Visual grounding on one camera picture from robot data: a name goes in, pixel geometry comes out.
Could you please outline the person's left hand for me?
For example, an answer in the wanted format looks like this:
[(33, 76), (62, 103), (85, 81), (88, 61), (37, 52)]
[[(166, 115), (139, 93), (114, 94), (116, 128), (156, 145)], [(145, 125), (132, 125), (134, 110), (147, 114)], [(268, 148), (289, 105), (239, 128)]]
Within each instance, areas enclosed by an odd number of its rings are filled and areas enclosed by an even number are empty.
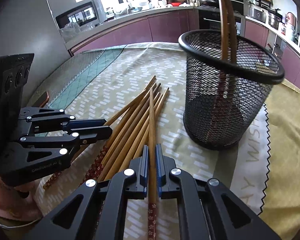
[(0, 178), (0, 217), (19, 221), (33, 221), (42, 217), (34, 195), (38, 181), (10, 187)]

